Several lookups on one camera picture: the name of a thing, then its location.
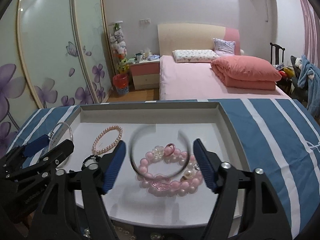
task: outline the bed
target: bed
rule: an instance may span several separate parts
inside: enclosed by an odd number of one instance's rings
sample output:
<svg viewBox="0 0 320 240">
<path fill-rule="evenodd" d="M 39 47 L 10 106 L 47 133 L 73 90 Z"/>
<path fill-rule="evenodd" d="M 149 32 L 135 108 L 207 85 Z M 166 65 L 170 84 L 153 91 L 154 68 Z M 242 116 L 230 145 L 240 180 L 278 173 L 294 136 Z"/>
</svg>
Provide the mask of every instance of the bed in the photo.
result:
<svg viewBox="0 0 320 240">
<path fill-rule="evenodd" d="M 175 63 L 172 57 L 176 49 L 213 49 L 213 38 L 235 41 L 235 55 L 240 55 L 238 30 L 206 24 L 160 24 L 158 36 L 160 100 L 289 98 L 278 87 L 274 91 L 226 87 L 210 63 Z"/>
</svg>

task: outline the nightstand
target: nightstand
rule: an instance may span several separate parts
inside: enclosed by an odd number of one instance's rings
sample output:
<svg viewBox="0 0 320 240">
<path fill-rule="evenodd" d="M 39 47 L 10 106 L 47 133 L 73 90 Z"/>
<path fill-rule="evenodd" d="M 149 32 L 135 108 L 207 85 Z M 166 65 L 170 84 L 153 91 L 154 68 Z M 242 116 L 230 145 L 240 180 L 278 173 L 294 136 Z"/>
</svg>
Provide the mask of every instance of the nightstand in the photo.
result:
<svg viewBox="0 0 320 240">
<path fill-rule="evenodd" d="M 159 87 L 160 59 L 134 63 L 130 70 L 135 90 Z"/>
</svg>

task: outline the mattress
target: mattress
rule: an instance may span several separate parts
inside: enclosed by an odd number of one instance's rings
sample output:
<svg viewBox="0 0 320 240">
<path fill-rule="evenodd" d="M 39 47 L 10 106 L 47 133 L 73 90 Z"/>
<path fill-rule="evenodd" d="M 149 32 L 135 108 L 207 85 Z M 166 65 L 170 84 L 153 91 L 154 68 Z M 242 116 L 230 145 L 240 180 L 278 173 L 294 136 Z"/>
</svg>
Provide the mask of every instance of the mattress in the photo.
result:
<svg viewBox="0 0 320 240">
<path fill-rule="evenodd" d="M 175 63 L 172 56 L 160 59 L 160 100 L 220 98 L 289 98 L 280 88 L 258 90 L 226 87 L 210 63 Z"/>
</svg>

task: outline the chair backrest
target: chair backrest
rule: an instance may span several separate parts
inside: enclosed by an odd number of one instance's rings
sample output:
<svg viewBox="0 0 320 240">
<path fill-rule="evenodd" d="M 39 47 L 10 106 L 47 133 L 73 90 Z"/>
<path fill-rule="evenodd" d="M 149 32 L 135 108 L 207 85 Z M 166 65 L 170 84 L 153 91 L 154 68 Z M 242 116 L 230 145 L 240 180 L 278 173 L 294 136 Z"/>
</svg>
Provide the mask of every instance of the chair backrest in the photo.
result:
<svg viewBox="0 0 320 240">
<path fill-rule="evenodd" d="M 270 63 L 272 64 L 272 55 L 273 55 L 273 47 L 275 47 L 275 55 L 276 55 L 276 64 L 275 65 L 278 65 L 279 64 L 279 50 L 282 49 L 282 63 L 283 63 L 283 58 L 284 58 L 284 51 L 285 51 L 285 48 L 279 46 L 278 44 L 273 44 L 270 42 L 270 45 L 271 45 L 271 59 L 270 59 Z"/>
</svg>

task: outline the red trash bag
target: red trash bag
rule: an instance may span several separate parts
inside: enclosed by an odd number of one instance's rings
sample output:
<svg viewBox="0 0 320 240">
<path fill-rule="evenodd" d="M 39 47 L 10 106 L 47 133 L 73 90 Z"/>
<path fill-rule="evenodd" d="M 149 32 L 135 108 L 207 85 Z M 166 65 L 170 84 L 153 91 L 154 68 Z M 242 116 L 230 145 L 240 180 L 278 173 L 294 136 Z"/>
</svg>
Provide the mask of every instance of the red trash bag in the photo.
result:
<svg viewBox="0 0 320 240">
<path fill-rule="evenodd" d="M 119 95 L 125 95 L 129 92 L 129 79 L 127 74 L 115 75 L 112 78 L 112 82 Z"/>
</svg>

